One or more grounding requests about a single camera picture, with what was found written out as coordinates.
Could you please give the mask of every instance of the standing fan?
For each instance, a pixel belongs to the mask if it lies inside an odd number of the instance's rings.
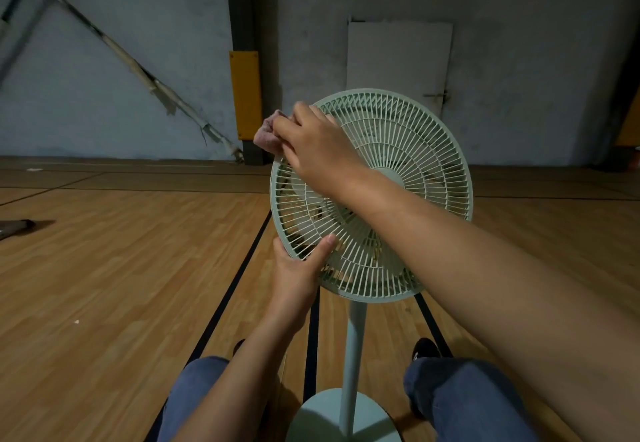
[[[473,194],[465,158],[451,132],[426,107],[373,89],[336,93],[316,106],[334,116],[370,168],[471,219]],[[276,230],[293,258],[303,260],[322,237],[337,236],[338,247],[320,273],[320,285],[351,300],[342,388],[309,398],[289,427],[288,442],[352,437],[400,441],[384,409],[357,390],[367,304],[404,299],[422,285],[367,223],[315,193],[284,158],[273,163],[269,192]]]

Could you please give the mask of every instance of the jeans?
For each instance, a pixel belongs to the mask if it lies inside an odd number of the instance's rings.
[[[228,365],[210,356],[189,363],[164,407],[158,442],[169,442]],[[407,368],[404,390],[432,422],[438,442],[533,442],[524,405],[507,377],[491,363],[423,357]]]

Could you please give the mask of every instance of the fan grille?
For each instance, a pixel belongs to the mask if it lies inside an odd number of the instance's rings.
[[[426,107],[384,90],[356,89],[316,103],[336,118],[368,166],[405,189],[470,220],[468,166],[444,124]],[[286,250],[304,259],[323,236],[339,244],[320,284],[361,302],[389,302],[422,289],[402,260],[362,219],[316,194],[284,158],[271,170],[271,210]]]

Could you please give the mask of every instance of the white board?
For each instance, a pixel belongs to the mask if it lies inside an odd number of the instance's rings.
[[[347,89],[402,93],[440,117],[453,24],[349,23]]]

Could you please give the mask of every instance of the gray wall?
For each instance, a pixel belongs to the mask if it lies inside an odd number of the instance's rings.
[[[476,164],[588,163],[640,16],[640,0],[259,2],[263,82],[284,110],[345,87],[350,16],[453,22],[442,118]]]
[[[42,11],[46,1],[23,1],[0,46],[0,155],[228,158],[58,4]],[[237,141],[227,0],[69,1]]]

